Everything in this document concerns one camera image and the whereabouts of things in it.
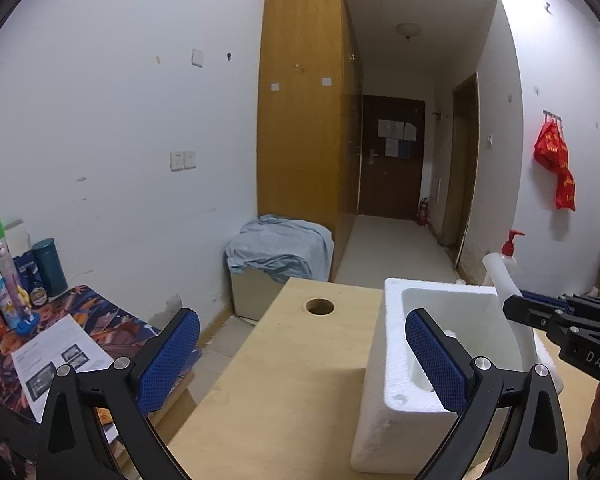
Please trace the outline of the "white foam sheet roll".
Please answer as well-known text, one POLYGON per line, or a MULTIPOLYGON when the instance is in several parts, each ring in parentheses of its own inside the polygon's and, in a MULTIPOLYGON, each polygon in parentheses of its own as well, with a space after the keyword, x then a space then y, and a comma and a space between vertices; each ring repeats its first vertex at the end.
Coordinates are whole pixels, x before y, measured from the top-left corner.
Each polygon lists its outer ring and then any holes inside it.
POLYGON ((522 369, 528 372, 538 362, 538 354, 532 328, 522 324, 524 314, 520 313, 520 307, 524 303, 521 292, 510 276, 505 259, 501 254, 491 252, 483 257, 482 263, 486 268, 486 275, 496 289, 498 301, 516 338, 522 369))

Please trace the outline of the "white printed paper sheet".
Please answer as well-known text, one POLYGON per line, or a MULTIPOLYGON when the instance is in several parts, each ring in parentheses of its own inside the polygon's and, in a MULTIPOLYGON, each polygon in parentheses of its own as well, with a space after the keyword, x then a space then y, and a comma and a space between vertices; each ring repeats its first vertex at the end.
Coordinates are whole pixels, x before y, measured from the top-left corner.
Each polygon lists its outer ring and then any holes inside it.
POLYGON ((12 362, 29 408, 42 422, 58 367, 69 365, 78 373, 106 370, 114 359, 67 315, 12 352, 12 362))

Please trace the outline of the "white lotion pump bottle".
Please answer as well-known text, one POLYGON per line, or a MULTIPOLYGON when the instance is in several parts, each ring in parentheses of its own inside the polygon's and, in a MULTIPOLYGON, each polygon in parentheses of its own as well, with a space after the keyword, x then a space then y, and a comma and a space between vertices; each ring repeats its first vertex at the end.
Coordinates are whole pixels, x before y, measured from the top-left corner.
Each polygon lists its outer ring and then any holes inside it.
POLYGON ((514 276, 518 269, 515 258, 515 240, 517 236, 524 236, 524 232, 514 229, 509 230, 506 241, 501 248, 501 257, 510 276, 514 276))

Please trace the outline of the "patterned side table cloth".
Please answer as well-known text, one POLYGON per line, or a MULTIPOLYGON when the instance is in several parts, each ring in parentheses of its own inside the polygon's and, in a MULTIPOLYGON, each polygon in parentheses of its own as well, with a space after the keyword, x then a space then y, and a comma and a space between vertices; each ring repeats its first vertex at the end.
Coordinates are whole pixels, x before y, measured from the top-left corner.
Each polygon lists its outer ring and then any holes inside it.
MULTIPOLYGON (((98 417, 104 408, 142 478, 186 478, 148 416, 163 407, 199 333, 197 313, 181 308, 135 354, 112 358, 71 316, 62 318, 12 354, 36 416, 0 405, 0 439, 40 479, 120 479, 98 417)), ((19 476, 0 453, 0 479, 19 476)))

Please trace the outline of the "green cap spray bottle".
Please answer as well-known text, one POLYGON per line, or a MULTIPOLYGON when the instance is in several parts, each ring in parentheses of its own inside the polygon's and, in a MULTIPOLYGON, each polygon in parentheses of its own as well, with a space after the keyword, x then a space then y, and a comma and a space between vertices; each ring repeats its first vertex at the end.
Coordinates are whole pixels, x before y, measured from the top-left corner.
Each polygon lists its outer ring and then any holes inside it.
POLYGON ((7 326, 19 336, 28 336, 40 319, 31 310, 29 295, 20 283, 0 220, 0 310, 7 326))

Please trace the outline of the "white styrofoam box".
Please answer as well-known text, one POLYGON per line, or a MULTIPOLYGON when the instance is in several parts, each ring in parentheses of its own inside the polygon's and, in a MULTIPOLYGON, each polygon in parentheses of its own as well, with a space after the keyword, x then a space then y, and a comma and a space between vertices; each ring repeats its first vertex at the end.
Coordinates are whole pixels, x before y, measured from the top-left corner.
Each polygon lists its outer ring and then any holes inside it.
POLYGON ((350 463, 357 471, 417 474, 455 422, 406 341, 406 316, 417 308, 455 332, 472 356, 486 356, 504 370, 522 369, 495 288, 388 278, 352 444, 350 463))

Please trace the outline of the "red hanging bags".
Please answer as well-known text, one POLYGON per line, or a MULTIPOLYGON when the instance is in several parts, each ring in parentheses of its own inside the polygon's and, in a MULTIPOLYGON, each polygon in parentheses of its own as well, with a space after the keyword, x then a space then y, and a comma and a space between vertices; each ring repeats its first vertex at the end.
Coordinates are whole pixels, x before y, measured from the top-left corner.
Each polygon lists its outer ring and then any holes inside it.
POLYGON ((569 151, 562 134, 562 121, 557 116, 544 114, 544 122, 533 147, 533 158, 556 176, 556 208, 576 211, 576 182, 569 169, 569 151))

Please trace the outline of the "dark teal cylindrical can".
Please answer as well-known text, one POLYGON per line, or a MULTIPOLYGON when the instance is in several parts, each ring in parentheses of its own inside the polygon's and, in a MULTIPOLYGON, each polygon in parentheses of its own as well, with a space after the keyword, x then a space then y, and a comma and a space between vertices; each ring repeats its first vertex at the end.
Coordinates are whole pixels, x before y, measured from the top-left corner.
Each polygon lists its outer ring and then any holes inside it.
POLYGON ((40 240, 32 246, 32 252, 47 293, 52 297, 61 295, 68 284, 55 241, 52 238, 40 240))

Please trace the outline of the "red fire extinguisher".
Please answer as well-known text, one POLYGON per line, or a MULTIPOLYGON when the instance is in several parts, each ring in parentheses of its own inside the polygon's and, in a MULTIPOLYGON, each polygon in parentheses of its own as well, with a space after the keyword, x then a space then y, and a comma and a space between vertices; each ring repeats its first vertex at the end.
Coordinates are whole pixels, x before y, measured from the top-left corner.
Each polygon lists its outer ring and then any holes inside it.
POLYGON ((416 222, 419 226, 428 226, 428 223, 429 223, 429 198, 428 197, 422 198, 419 202, 416 222))

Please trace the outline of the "wooden table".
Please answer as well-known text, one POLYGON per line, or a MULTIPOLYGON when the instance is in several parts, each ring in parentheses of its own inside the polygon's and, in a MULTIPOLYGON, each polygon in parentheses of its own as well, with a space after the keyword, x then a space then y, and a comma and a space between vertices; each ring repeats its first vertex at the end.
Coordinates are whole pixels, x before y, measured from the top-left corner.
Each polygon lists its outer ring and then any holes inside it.
POLYGON ((194 479, 411 479, 350 459, 383 289, 289 281, 170 444, 194 479))

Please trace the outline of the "dark wooden door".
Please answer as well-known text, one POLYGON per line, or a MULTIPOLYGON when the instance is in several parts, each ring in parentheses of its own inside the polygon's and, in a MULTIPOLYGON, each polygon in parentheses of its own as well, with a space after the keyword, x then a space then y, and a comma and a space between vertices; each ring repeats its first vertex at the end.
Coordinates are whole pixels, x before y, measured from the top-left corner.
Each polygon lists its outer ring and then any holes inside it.
POLYGON ((414 220, 424 166, 426 103, 364 96, 358 212, 414 220))

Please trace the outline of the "light blue draped cloth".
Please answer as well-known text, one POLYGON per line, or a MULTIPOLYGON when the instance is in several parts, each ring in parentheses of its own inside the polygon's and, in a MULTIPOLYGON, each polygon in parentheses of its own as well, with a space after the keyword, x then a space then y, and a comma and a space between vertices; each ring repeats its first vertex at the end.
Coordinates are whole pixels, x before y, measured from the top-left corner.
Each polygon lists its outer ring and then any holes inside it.
POLYGON ((290 278, 327 282, 335 243, 318 223, 264 214, 247 222, 225 248, 231 274, 253 269, 285 284, 290 278))

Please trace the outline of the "ceiling lamp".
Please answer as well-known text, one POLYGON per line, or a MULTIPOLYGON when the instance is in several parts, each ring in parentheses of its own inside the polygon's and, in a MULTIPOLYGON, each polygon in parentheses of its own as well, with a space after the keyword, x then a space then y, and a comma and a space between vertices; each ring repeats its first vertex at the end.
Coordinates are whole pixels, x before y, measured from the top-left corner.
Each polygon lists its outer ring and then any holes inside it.
POLYGON ((422 34, 422 28, 415 23, 401 23, 396 26, 396 32, 406 41, 411 41, 422 34))

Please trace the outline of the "wooden wardrobe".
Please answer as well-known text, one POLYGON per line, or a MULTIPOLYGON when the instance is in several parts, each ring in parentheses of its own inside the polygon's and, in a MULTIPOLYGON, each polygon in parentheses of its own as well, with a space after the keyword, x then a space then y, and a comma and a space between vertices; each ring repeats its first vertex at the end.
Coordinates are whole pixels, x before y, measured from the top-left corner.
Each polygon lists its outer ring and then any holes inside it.
POLYGON ((336 274, 358 213, 362 65, 346 0, 265 0, 259 214, 332 232, 336 274))

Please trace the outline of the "wall switch pair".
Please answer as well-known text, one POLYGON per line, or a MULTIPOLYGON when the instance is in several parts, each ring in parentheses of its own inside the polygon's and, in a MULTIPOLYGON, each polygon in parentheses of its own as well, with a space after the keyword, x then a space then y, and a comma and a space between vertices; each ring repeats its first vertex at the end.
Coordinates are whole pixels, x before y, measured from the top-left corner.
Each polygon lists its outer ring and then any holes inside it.
POLYGON ((194 151, 173 151, 170 153, 170 170, 183 171, 196 168, 196 153, 194 151))

